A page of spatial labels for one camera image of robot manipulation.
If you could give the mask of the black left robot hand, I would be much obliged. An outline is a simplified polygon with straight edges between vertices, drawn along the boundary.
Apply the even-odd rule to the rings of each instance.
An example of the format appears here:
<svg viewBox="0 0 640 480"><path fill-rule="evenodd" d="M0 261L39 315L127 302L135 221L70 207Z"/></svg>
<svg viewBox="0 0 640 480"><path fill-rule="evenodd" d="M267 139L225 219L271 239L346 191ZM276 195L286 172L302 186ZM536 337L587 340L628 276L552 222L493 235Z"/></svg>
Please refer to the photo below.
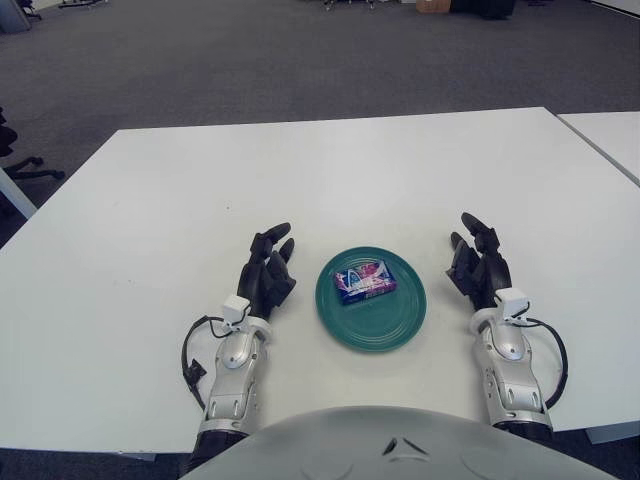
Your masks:
<svg viewBox="0 0 640 480"><path fill-rule="evenodd" d="M242 268L237 288L237 295L249 301L253 317L268 321L272 310L281 306L296 285L288 270L294 239L288 238L276 248L290 231L291 224L285 222L256 233L253 238L250 257Z"/></svg>

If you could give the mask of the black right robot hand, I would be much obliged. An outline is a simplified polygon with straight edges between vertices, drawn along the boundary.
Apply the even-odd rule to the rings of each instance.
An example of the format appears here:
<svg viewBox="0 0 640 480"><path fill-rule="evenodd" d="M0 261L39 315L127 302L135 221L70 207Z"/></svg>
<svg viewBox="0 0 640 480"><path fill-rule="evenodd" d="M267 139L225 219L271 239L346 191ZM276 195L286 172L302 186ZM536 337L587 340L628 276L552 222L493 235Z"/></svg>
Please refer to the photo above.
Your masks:
<svg viewBox="0 0 640 480"><path fill-rule="evenodd" d="M452 232L454 256L446 275L471 300L476 311L493 308L495 292L512 287L508 264L499 252L497 233L468 212L462 213L461 221L472 235L474 247L458 232Z"/></svg>

